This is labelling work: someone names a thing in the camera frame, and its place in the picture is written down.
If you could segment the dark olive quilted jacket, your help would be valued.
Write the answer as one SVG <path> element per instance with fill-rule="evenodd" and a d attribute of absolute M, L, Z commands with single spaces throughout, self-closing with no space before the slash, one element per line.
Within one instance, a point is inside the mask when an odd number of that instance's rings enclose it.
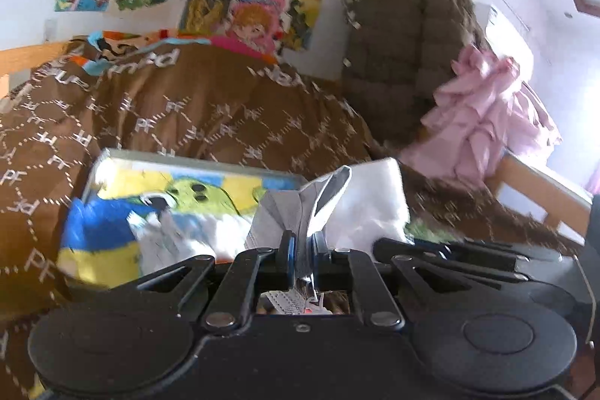
<path fill-rule="evenodd" d="M 483 46 L 473 0 L 343 0 L 342 88 L 379 143 L 412 143 L 466 46 Z"/>

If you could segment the brown PF patterned blanket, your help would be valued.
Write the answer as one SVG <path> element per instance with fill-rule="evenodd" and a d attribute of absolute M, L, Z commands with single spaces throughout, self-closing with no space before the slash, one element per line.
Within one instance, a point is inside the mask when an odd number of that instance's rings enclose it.
<path fill-rule="evenodd" d="M 85 43 L 33 71 L 1 116 L 1 395 L 29 399 L 33 315 L 63 297 L 70 201 L 107 148 L 312 179 L 388 156 L 333 82 L 202 43 L 167 40 L 87 74 Z"/>

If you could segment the grey white cloth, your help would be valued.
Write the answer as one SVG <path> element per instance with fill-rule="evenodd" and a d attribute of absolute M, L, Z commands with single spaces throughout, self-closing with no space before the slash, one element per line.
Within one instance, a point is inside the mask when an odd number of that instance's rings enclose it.
<path fill-rule="evenodd" d="M 372 256 L 380 238 L 406 243 L 410 212 L 400 167 L 394 158 L 343 165 L 299 190 L 268 190 L 260 199 L 246 247 L 273 248 L 284 231 L 296 235 L 295 283 L 268 291 L 265 300 L 278 315 L 328 315 L 316 290 L 310 237 L 322 231 L 331 251 L 350 249 Z"/>

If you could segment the pink anime girl poster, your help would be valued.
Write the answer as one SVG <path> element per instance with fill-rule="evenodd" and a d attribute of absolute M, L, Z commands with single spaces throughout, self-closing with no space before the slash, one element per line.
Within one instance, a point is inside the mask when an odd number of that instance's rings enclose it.
<path fill-rule="evenodd" d="M 231 0 L 224 35 L 265 55 L 282 47 L 291 23 L 292 0 Z"/>

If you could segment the colourful cartoon pillow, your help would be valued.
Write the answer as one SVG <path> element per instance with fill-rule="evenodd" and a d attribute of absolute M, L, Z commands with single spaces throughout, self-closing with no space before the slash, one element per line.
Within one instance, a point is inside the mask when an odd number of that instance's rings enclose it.
<path fill-rule="evenodd" d="M 227 36 L 210 34 L 184 34 L 178 29 L 160 29 L 151 33 L 122 33 L 121 31 L 98 30 L 87 37 L 87 42 L 97 51 L 97 60 L 115 61 L 127 55 L 152 49 L 160 43 L 199 43 L 200 45 L 216 46 L 233 53 L 250 56 L 269 63 L 277 62 L 274 55 L 261 53 L 238 40 Z"/>

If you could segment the grey tray with cartoon liner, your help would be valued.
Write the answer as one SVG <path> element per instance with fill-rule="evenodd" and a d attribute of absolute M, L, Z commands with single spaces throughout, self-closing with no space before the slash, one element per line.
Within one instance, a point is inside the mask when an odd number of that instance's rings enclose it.
<path fill-rule="evenodd" d="M 186 157 L 110 149 L 73 200 L 57 258 L 69 279 L 113 288 L 196 255 L 227 263 L 268 190 L 297 190 L 300 175 Z"/>

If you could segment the pink ruffled garment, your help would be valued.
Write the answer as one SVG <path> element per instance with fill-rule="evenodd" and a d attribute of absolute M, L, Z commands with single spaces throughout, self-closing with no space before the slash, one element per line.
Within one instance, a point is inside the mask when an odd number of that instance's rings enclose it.
<path fill-rule="evenodd" d="M 400 161 L 426 178 L 479 190 L 506 151 L 545 165 L 560 131 L 518 63 L 466 46 L 451 62 L 454 78 L 434 92 L 435 107 L 421 118 L 424 139 Z"/>

